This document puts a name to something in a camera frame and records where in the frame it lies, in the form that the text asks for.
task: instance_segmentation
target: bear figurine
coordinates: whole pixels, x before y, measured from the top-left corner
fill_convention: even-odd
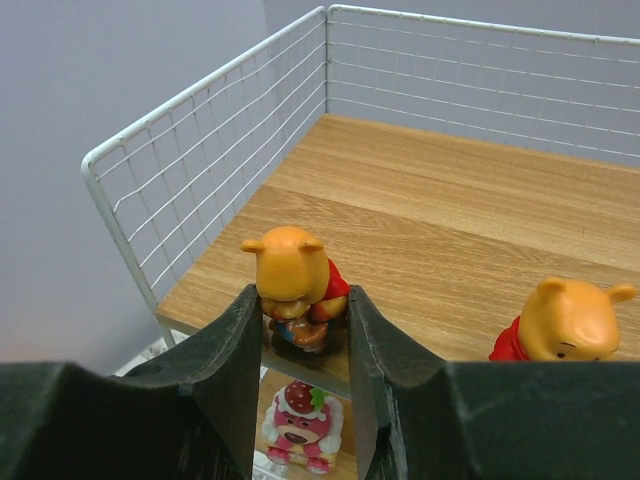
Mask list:
[[[302,228],[281,226],[240,248],[256,256],[256,288],[270,329],[320,353],[332,321],[346,312],[350,290],[323,243]]]
[[[583,280],[545,278],[500,334],[489,360],[614,360],[620,344],[614,304],[636,294],[628,283],[605,291]]]
[[[273,397],[262,424],[267,457],[279,465],[290,462],[323,475],[335,468],[342,444],[344,414],[335,397],[295,380]]]

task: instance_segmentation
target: lower shelf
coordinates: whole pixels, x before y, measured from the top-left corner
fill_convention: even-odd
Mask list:
[[[264,422],[266,411],[271,405],[276,392],[292,380],[294,380],[292,377],[275,370],[269,370],[262,380],[260,395],[258,397],[258,422],[256,425],[256,450],[259,452],[266,453],[265,443],[262,439],[262,423]],[[358,478],[351,402],[341,397],[337,398],[344,407],[344,426],[342,428],[342,447],[337,455],[336,468],[327,475],[314,475],[307,472],[302,466],[290,464],[284,475],[285,478],[294,480],[312,478]]]

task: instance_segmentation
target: wooden shelf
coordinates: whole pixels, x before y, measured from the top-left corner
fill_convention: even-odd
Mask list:
[[[262,438],[262,422],[265,413],[271,405],[273,396],[282,387],[291,382],[293,378],[283,375],[274,370],[269,370],[260,385],[260,395],[258,397],[258,422],[256,425],[256,449],[266,454],[266,447]],[[287,468],[287,479],[307,480],[317,478],[336,478],[340,480],[357,479],[357,465],[355,456],[355,437],[353,431],[353,415],[351,412],[351,402],[337,397],[344,406],[344,425],[342,427],[342,447],[336,456],[336,468],[328,475],[313,475],[303,467],[291,464]]]
[[[551,274],[640,286],[640,172],[572,157],[324,116],[158,308],[194,332],[254,281],[239,249],[282,224],[321,238],[343,277],[449,360],[486,360],[537,282]],[[617,306],[620,358],[640,359],[640,300]],[[265,363],[348,389],[338,353]]]

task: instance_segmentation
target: pink bear figurine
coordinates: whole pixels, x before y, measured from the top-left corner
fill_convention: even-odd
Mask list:
[[[344,415],[338,399],[295,380],[273,397],[262,424],[267,457],[277,464],[306,465],[314,474],[329,473],[340,450]]]

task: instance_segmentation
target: white wire rack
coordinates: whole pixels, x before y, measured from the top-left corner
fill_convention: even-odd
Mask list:
[[[325,112],[640,165],[639,47],[318,7],[98,146],[82,172],[155,312]]]

